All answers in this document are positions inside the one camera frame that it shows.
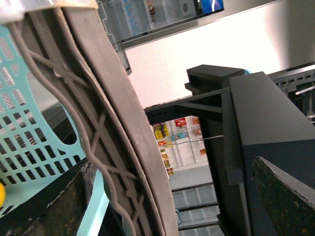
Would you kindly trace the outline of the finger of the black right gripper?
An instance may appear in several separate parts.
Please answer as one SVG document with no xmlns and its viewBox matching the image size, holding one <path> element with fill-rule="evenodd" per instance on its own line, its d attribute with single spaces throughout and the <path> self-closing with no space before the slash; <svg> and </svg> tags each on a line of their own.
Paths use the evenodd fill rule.
<svg viewBox="0 0 315 236">
<path fill-rule="evenodd" d="M 2 236 L 74 236 L 92 196 L 95 168 L 79 161 L 0 220 Z"/>
<path fill-rule="evenodd" d="M 252 163 L 262 204 L 279 236 L 315 234 L 315 190 L 261 156 Z"/>
</svg>

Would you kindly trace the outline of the grey lattice left gripper left finger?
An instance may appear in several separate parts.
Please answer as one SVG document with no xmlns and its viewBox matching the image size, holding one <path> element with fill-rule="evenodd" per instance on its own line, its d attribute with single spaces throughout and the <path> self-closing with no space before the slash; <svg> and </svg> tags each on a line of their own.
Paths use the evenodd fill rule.
<svg viewBox="0 0 315 236">
<path fill-rule="evenodd" d="M 153 233 L 150 188 L 101 85 L 84 61 L 63 8 L 27 11 L 8 24 L 33 75 L 67 109 L 111 206 L 133 236 Z"/>
</svg>

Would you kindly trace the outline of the dark grey flat left gripper right finger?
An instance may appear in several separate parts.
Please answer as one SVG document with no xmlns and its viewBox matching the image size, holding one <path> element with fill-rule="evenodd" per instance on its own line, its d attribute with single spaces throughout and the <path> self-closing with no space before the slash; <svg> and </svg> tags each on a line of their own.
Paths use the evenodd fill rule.
<svg viewBox="0 0 315 236">
<path fill-rule="evenodd" d="M 63 13 L 84 61 L 101 85 L 140 164 L 162 236 L 178 235 L 168 175 L 147 116 L 95 8 L 65 7 Z"/>
</svg>

